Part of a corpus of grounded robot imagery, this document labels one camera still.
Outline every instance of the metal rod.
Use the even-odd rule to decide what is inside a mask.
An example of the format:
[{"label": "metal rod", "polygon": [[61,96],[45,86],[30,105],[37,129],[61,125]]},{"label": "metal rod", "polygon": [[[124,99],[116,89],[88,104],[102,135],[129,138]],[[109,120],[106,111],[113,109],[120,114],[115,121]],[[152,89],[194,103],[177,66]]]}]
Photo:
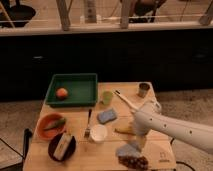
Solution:
[{"label": "metal rod", "polygon": [[64,31],[68,31],[70,29],[70,20],[69,13],[67,10],[67,5],[65,0],[56,0],[59,16],[61,19],[61,26]]},{"label": "metal rod", "polygon": [[132,2],[131,0],[122,0],[121,23],[120,23],[120,27],[122,29],[127,29],[129,26],[129,12],[131,2]]}]

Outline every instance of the sponge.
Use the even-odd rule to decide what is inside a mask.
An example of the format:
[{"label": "sponge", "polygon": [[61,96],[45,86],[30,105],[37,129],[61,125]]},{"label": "sponge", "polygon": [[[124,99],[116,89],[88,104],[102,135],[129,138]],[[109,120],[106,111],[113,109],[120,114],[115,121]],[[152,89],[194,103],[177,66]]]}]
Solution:
[{"label": "sponge", "polygon": [[104,111],[97,115],[97,119],[101,124],[105,124],[109,121],[113,121],[117,118],[117,114],[113,109]]}]

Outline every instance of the dark bowl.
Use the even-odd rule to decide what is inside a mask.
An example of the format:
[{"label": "dark bowl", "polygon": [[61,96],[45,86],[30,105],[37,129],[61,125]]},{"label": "dark bowl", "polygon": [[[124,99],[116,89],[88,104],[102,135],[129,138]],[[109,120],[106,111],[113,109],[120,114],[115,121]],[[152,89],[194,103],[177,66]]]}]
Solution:
[{"label": "dark bowl", "polygon": [[56,159],[53,154],[55,152],[55,149],[58,145],[58,142],[60,141],[61,139],[61,136],[62,136],[63,133],[61,134],[58,134],[56,135],[51,141],[50,141],[50,144],[49,144],[49,147],[48,147],[48,154],[49,156],[55,160],[55,161],[58,161],[58,162],[61,162],[61,161],[65,161],[67,160],[70,156],[72,156],[72,154],[75,152],[75,149],[76,149],[76,140],[75,140],[75,137],[73,136],[72,137],[72,140],[67,148],[67,151],[65,152],[64,154],[64,157],[61,159],[61,160],[58,160]]}]

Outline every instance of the wooden table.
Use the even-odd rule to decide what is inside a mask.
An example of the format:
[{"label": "wooden table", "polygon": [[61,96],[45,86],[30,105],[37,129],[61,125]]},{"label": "wooden table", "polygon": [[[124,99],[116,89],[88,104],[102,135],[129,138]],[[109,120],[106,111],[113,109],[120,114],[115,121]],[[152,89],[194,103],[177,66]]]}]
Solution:
[{"label": "wooden table", "polygon": [[[50,113],[60,113],[67,118],[67,125],[77,140],[76,150],[65,162],[53,161],[48,155],[48,141],[38,138],[36,131],[24,163],[24,171],[78,171],[78,170],[128,170],[119,164],[115,155],[116,149],[125,145],[130,140],[135,140],[135,136],[119,134],[114,131],[118,122],[128,123],[133,120],[129,107],[117,95],[114,94],[110,106],[104,106],[101,102],[103,91],[119,90],[123,95],[134,103],[141,106],[147,98],[155,99],[155,93],[151,85],[145,98],[141,98],[138,93],[138,82],[126,83],[99,83],[98,102],[92,107],[91,125],[97,124],[97,114],[113,108],[118,118],[108,122],[108,136],[103,143],[94,143],[92,140],[84,138],[84,131],[87,125],[88,109],[90,107],[70,107],[51,108],[43,104],[40,118]],[[172,169],[176,167],[176,161],[171,149],[167,135],[151,130],[147,136],[147,142],[142,150],[150,165],[150,169]]]}]

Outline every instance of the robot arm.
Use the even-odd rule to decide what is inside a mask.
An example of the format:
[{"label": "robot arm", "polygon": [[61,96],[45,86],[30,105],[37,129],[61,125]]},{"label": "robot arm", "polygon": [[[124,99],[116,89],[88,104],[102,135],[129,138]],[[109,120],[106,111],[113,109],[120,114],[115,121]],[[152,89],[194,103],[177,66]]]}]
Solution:
[{"label": "robot arm", "polygon": [[157,101],[149,100],[135,112],[133,128],[136,135],[144,136],[153,129],[213,154],[212,126],[163,116]]}]

